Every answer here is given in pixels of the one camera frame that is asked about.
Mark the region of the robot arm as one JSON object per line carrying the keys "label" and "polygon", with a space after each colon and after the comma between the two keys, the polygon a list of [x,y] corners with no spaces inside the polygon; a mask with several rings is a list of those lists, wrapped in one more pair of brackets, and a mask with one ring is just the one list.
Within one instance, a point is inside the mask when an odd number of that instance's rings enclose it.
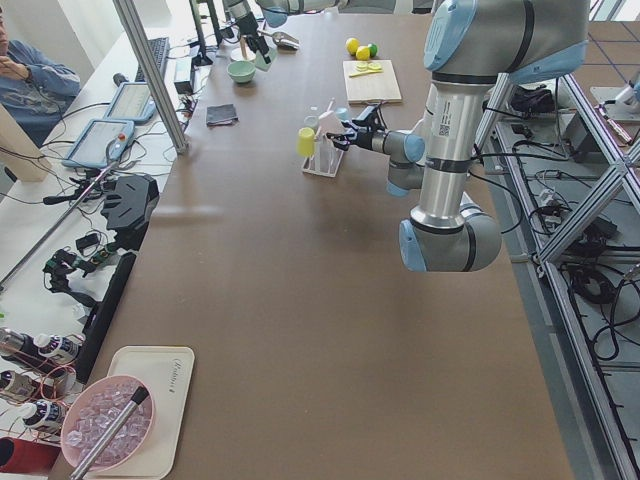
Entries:
{"label": "robot arm", "polygon": [[388,191],[419,189],[399,226],[407,269],[476,271],[497,257],[499,226],[464,191],[484,96],[501,74],[532,83],[575,71],[586,54],[588,15],[586,1],[445,1],[426,38],[431,86],[414,129],[387,130],[362,115],[344,133],[328,134],[342,150],[388,155]]}
{"label": "robot arm", "polygon": [[[275,0],[256,1],[256,4],[261,9],[266,22],[272,27],[279,27],[287,21],[289,16],[306,14],[331,7],[344,7],[348,4],[348,1]],[[238,26],[240,35],[256,54],[256,59],[262,60],[266,65],[269,65],[273,57],[266,39],[259,32],[258,21],[249,3],[245,0],[228,0],[224,1],[223,5]]]}

